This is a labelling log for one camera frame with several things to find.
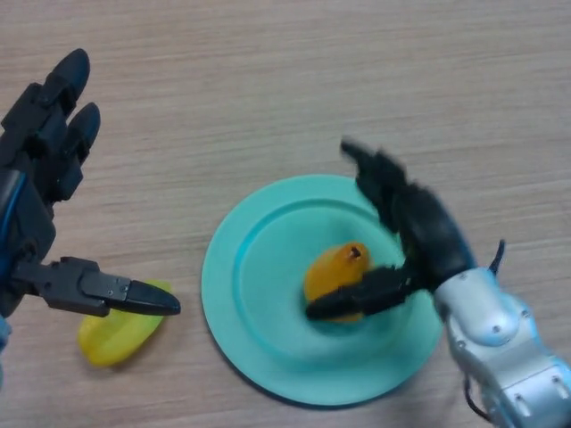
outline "yellow fruit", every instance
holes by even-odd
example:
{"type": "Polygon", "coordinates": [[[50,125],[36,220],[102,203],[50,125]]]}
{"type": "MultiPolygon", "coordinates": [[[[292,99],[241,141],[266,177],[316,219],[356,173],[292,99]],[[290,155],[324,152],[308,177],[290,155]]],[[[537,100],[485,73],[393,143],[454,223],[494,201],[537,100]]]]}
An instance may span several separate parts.
{"type": "MultiPolygon", "coordinates": [[[[170,292],[170,284],[147,283],[170,292]]],[[[107,317],[85,316],[78,331],[79,349],[94,366],[116,365],[133,355],[153,334],[163,317],[111,309],[107,317]]]]}
{"type": "MultiPolygon", "coordinates": [[[[324,252],[310,266],[303,285],[307,302],[337,290],[343,285],[357,283],[368,271],[370,255],[362,243],[347,243],[324,252]]],[[[350,323],[362,319],[362,314],[332,319],[331,321],[350,323]]]]}

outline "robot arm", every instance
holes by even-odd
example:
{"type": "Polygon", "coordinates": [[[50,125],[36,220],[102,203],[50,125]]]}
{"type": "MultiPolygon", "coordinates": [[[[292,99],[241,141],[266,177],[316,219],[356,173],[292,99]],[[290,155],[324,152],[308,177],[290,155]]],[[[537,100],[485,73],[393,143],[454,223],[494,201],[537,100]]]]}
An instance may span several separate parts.
{"type": "Polygon", "coordinates": [[[345,139],[342,151],[358,165],[357,186],[381,222],[401,238],[402,267],[377,267],[312,302],[311,319],[355,312],[373,315],[428,290],[443,324],[452,358],[466,376],[470,407],[500,428],[571,426],[567,364],[541,342],[531,310],[496,280],[504,249],[489,268],[479,267],[454,219],[430,190],[406,181],[404,168],[382,152],[345,139]],[[480,386],[485,411],[469,396],[480,386]]]}
{"type": "Polygon", "coordinates": [[[68,201],[83,175],[100,125],[89,103],[70,121],[89,77],[89,58],[78,49],[33,83],[2,120],[0,136],[0,352],[6,322],[26,294],[50,308],[105,317],[110,309],[176,315],[180,303],[149,284],[100,271],[94,261],[62,258],[40,264],[55,239],[54,205],[68,201]]]}

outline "wooden table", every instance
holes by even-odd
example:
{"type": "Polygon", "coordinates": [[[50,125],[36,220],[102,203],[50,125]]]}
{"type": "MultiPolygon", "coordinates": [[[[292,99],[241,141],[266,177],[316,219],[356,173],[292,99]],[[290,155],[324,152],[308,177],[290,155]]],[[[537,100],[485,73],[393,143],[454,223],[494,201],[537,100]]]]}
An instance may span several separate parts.
{"type": "Polygon", "coordinates": [[[571,5],[567,0],[3,0],[0,111],[85,48],[103,115],[49,255],[171,281],[184,305],[121,369],[85,364],[80,317],[10,318],[0,427],[476,427],[445,343],[415,381],[319,412],[245,385],[214,349],[203,254],[243,197],[350,175],[341,134],[380,144],[446,200],[501,281],[571,357],[571,5]]]}

